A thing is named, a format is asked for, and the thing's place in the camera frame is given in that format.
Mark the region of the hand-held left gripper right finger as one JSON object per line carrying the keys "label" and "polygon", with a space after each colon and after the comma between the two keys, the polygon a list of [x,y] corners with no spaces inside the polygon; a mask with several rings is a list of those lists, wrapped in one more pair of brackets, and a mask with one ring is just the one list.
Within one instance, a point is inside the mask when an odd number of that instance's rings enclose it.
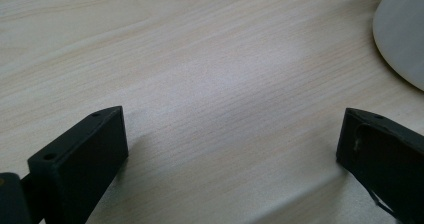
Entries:
{"label": "hand-held left gripper right finger", "polygon": [[400,224],[424,224],[424,136],[384,116],[348,108],[336,161]]}

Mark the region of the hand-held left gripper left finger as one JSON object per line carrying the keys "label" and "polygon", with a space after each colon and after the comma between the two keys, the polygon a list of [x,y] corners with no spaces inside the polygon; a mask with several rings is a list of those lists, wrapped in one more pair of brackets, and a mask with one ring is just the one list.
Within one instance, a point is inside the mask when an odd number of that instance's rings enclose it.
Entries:
{"label": "hand-held left gripper left finger", "polygon": [[123,108],[88,115],[28,159],[33,219],[85,224],[127,157]]}

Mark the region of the white round plate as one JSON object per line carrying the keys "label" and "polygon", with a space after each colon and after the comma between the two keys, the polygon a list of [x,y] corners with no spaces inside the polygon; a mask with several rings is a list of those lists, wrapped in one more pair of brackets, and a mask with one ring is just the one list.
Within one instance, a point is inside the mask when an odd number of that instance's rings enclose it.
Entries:
{"label": "white round plate", "polygon": [[372,30],[390,67],[424,91],[424,0],[382,0]]}

